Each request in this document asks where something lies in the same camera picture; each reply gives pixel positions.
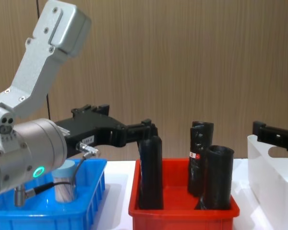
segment black cylinder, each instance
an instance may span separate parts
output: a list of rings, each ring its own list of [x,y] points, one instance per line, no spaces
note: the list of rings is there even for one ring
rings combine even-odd
[[[163,209],[162,141],[160,137],[139,143],[141,181],[139,208]]]
[[[190,156],[188,167],[188,191],[193,196],[200,196],[204,190],[205,150],[212,143],[214,124],[192,122],[190,129]]]
[[[212,145],[206,150],[206,180],[198,209],[230,209],[234,150]]]

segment wooden wall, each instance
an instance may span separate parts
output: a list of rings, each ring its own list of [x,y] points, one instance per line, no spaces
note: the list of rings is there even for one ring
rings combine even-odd
[[[7,2],[15,11],[0,16],[8,15],[8,33],[23,36],[6,41],[9,49],[0,42],[8,53],[24,47],[36,21],[17,23],[36,13],[24,13],[35,1],[0,4]],[[41,10],[45,2],[39,0]],[[110,104],[110,115],[126,124],[151,118],[164,157],[188,156],[193,120],[214,122],[214,144],[233,148],[236,158],[247,157],[254,120],[288,128],[288,1],[67,2],[93,24],[80,56],[61,68],[49,93],[53,120],[88,103]],[[0,63],[0,73],[13,76],[22,50],[13,55],[15,64]],[[134,144],[101,149],[109,160],[138,158]]]

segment white label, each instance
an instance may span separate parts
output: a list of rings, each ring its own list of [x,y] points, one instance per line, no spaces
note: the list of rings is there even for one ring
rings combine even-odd
[[[195,158],[195,159],[200,159],[201,155],[200,154],[196,154],[194,152],[190,152],[190,157]]]
[[[63,136],[68,136],[68,135],[70,134],[70,131],[69,131],[69,130],[64,129],[64,128],[60,127],[60,126],[58,126],[58,127],[59,127],[59,129],[61,130]]]
[[[94,135],[82,140],[82,143],[86,145],[92,144],[93,142],[94,142]]]

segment cable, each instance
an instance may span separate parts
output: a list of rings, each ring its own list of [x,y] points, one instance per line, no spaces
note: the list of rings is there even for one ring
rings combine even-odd
[[[50,116],[50,105],[49,105],[49,97],[48,97],[48,94],[47,94],[47,96],[46,96],[46,101],[47,101],[48,119],[51,120],[51,116]]]
[[[75,171],[73,172],[73,175],[72,175],[72,180],[71,180],[71,184],[74,185],[75,183],[75,178],[76,178],[76,174],[80,168],[80,166],[82,165],[82,163],[86,160],[86,157],[83,156],[81,161],[79,162],[79,164],[77,165],[77,168],[75,169]]]
[[[50,183],[47,183],[47,184],[43,184],[41,186],[38,186],[38,187],[35,187],[33,188],[34,192],[35,192],[35,195],[37,194],[40,194],[56,185],[60,185],[60,184],[71,184],[70,182],[57,182],[57,183],[53,183],[53,182],[50,182]]]
[[[38,4],[38,0],[36,0],[36,11],[37,11],[37,18],[39,19],[39,4]]]

